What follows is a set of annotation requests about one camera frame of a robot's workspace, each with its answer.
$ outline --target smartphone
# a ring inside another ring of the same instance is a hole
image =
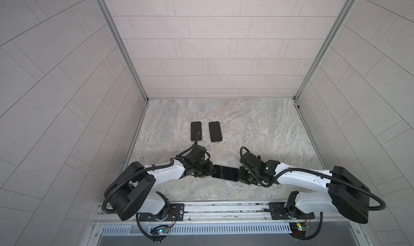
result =
[[[197,133],[200,133],[200,137],[198,138],[198,141],[201,141],[202,140],[201,122],[191,122],[191,141],[195,141],[197,137]]]
[[[210,140],[212,142],[221,142],[223,137],[221,136],[220,122],[210,122],[208,123],[208,128],[210,129]]]
[[[216,172],[211,175],[213,178],[238,181],[238,169],[221,165],[214,165],[214,168]]]

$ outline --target smartphone screen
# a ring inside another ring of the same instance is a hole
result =
[[[216,173],[211,175],[213,178],[238,181],[238,169],[221,165],[214,165],[214,168],[216,169]]]
[[[201,134],[201,122],[191,122],[191,141],[195,141],[197,137],[197,133],[200,133],[200,137],[198,138],[199,141],[202,140]]]
[[[210,130],[210,140],[212,142],[221,142],[223,141],[223,137],[221,136],[221,128],[220,128],[220,122],[210,122],[208,123],[208,127]]]

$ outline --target black mounting plate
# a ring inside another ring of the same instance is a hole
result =
[[[184,214],[180,214],[180,211],[184,213],[184,204],[171,204],[170,211],[176,215],[176,221],[182,221]],[[140,222],[171,222],[172,218],[171,215],[167,215],[167,217],[162,220],[158,221],[155,219],[155,215],[150,213],[140,213]]]
[[[272,215],[272,220],[293,220],[288,216],[288,214],[282,214],[286,212],[286,208],[284,207],[285,202],[270,202],[269,209],[274,210],[275,212],[270,212]],[[315,215],[313,213],[308,214],[309,219],[315,219]],[[306,216],[300,216],[299,219],[306,219]]]

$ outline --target side wall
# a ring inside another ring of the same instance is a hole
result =
[[[144,100],[94,0],[0,0],[0,22],[0,244],[74,246]]]
[[[388,205],[369,213],[377,246],[414,245],[412,1],[357,0],[298,101],[330,168]]]
[[[345,0],[105,0],[150,98],[293,96]]]

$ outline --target work surface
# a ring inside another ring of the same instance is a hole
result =
[[[322,169],[303,123],[290,98],[225,98],[150,100],[130,162],[144,165],[168,162],[192,145],[190,123],[202,122],[202,141],[213,164],[239,168],[239,150],[246,146],[263,161]],[[211,142],[208,123],[219,121],[222,142]],[[263,188],[241,182],[187,176],[154,190],[171,201],[283,199],[291,191],[309,191],[292,185]]]

